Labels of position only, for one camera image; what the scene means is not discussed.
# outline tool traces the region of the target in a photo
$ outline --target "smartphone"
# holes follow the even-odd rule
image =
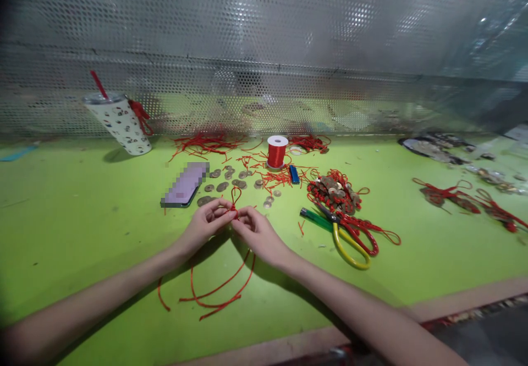
[[[189,163],[160,201],[162,208],[185,208],[209,174],[209,163]]]

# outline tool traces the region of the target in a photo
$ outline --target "red thread spool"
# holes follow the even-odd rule
[[[284,155],[288,140],[280,135],[273,135],[268,138],[268,167],[277,169],[284,167]]]

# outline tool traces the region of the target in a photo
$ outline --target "perforated metal sheet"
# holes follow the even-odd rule
[[[0,129],[107,136],[81,105],[90,69],[164,133],[498,127],[528,109],[515,102],[528,81],[527,10],[528,0],[12,0]],[[509,104],[515,112],[489,120]]]

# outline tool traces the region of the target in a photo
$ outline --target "table surface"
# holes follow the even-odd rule
[[[260,138],[250,140],[246,148],[259,142]],[[527,176],[528,159],[500,152],[512,143],[500,139],[494,145],[497,161],[485,160],[479,166],[501,170],[512,181],[516,172]],[[2,144],[0,157],[23,145]],[[15,162],[0,163],[0,293],[5,323],[132,266],[179,236],[197,209],[196,200],[206,194],[204,185],[189,208],[167,209],[164,215],[159,200],[196,157],[179,154],[167,164],[173,143],[159,138],[153,146],[145,156],[130,157],[113,140],[60,140],[42,143]],[[393,137],[336,137],[330,149],[328,154],[293,156],[293,163],[318,167],[321,173],[337,168],[354,188],[369,187],[371,193],[362,197],[357,216],[402,238],[398,247],[375,234],[380,252],[368,271],[346,264],[335,251],[331,234],[309,221],[301,235],[299,210],[310,206],[304,187],[282,188],[282,196],[265,210],[266,193],[253,188],[253,177],[237,206],[256,204],[295,252],[394,306],[528,273],[528,246],[519,240],[528,243],[526,231],[512,234],[485,213],[460,214],[458,206],[446,202],[450,215],[427,203],[411,179],[439,188],[470,180],[524,220],[528,197],[499,193],[461,167],[449,169],[407,151]],[[252,152],[259,150],[266,152],[265,143]],[[237,170],[234,178],[243,169],[236,159],[247,154],[241,150],[228,154],[233,158],[227,164]],[[223,167],[223,156],[207,157],[212,170]],[[222,181],[222,176],[207,178],[205,185]],[[230,197],[229,190],[224,197]],[[229,278],[246,249],[229,233],[206,245],[196,257],[197,292],[208,292]],[[232,282],[210,297],[211,302],[223,302],[240,289],[250,262],[251,258]],[[170,312],[161,306],[155,287],[120,308],[62,363],[88,365],[111,359],[114,364],[162,365],[322,328],[334,320],[311,294],[259,259],[242,298],[203,321],[199,317],[205,309],[192,302],[178,303],[180,297],[191,296],[188,265],[164,278],[162,293]]]

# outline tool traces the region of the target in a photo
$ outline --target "hand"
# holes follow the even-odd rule
[[[229,211],[230,208],[231,201],[225,198],[217,198],[201,206],[173,246],[192,256],[212,235],[233,220],[236,211]]]
[[[270,221],[253,207],[241,208],[238,219],[232,221],[233,229],[266,263],[278,267],[292,257],[293,251],[277,235]]]

